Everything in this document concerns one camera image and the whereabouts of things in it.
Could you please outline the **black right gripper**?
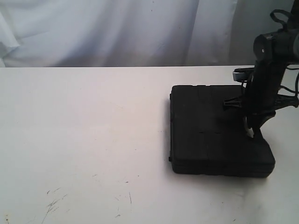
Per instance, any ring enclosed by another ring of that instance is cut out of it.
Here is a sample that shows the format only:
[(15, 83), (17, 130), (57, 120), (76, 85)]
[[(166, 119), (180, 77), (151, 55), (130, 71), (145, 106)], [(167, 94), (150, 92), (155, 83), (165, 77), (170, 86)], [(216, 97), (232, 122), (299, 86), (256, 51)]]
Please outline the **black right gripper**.
[[(288, 106), (298, 107), (298, 82), (295, 81), (293, 96), (279, 95), (281, 83), (289, 63), (286, 62), (256, 62), (254, 72), (242, 88), (241, 95), (223, 101), (224, 109), (241, 109), (244, 116), (244, 129), (250, 138), (263, 139), (261, 127), (269, 120), (264, 114), (272, 113)], [(253, 128), (250, 117), (253, 117)]]

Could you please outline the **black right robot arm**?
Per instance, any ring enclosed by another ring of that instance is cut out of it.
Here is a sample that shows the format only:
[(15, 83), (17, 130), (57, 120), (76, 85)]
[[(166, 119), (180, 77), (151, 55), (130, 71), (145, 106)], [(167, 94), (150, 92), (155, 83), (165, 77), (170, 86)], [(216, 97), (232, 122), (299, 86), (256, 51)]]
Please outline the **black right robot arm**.
[(281, 28), (255, 38), (255, 66), (233, 71), (234, 81), (241, 83), (241, 95), (223, 102), (224, 109), (237, 108), (242, 112), (245, 130), (251, 138), (261, 136), (261, 126), (276, 115), (276, 110), (299, 106), (299, 81), (295, 80), (294, 90), (281, 84), (289, 65), (299, 63), (299, 30), (289, 27), (276, 14), (294, 22), (294, 15), (285, 10), (270, 13)]

